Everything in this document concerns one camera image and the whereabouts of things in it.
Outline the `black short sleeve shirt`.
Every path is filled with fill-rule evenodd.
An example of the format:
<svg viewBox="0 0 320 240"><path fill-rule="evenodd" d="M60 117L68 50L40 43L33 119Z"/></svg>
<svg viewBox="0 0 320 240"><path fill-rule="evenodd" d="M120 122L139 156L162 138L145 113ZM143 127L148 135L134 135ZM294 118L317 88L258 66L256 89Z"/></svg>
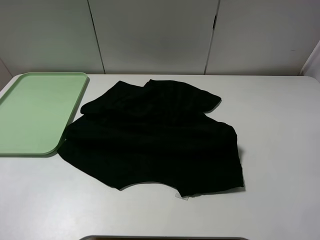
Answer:
<svg viewBox="0 0 320 240"><path fill-rule="evenodd" d="M81 107L57 152L117 190L159 183L190 197L242 188L236 131L208 117L221 100L179 81L119 81Z"/></svg>

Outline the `clear tape marker front centre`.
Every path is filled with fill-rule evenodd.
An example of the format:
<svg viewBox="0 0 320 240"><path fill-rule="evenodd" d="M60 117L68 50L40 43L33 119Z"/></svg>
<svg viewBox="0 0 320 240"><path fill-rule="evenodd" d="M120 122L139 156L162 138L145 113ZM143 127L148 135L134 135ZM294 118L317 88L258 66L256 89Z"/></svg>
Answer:
<svg viewBox="0 0 320 240"><path fill-rule="evenodd" d="M185 200L185 201L187 201L189 199L188 196L183 197L178 192L175 194L175 197L178 199L181 199L181 200Z"/></svg>

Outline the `light green plastic tray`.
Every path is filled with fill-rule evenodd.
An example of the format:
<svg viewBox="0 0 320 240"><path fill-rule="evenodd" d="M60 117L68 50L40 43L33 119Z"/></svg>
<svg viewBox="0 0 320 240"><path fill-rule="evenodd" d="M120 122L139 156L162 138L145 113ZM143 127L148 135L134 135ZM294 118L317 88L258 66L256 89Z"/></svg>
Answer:
<svg viewBox="0 0 320 240"><path fill-rule="evenodd" d="M86 89L82 72L25 73L0 98L0 153L46 155L59 145Z"/></svg>

